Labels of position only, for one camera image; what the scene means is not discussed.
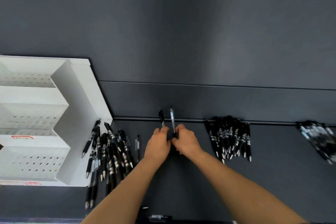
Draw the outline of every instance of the pile of pens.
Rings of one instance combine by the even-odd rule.
[[[100,120],[97,120],[82,152],[82,158],[91,146],[86,168],[86,179],[91,174],[85,209],[95,205],[98,180],[106,180],[106,196],[132,171],[139,162],[139,136],[136,139],[136,163],[130,152],[128,137],[123,130],[115,135],[108,123],[104,123],[107,133],[100,134]]]
[[[336,137],[329,127],[311,120],[297,122],[296,127],[324,160],[336,162]]]
[[[216,157],[225,164],[225,160],[241,154],[251,162],[250,124],[232,116],[214,117],[213,120],[205,121],[205,128]]]

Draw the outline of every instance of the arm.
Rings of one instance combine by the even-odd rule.
[[[203,151],[195,134],[183,124],[172,142],[210,181],[238,224],[299,224],[302,217],[258,184],[223,165]]]
[[[155,129],[144,158],[134,170],[81,222],[81,224],[133,224],[155,172],[170,151],[168,127]]]

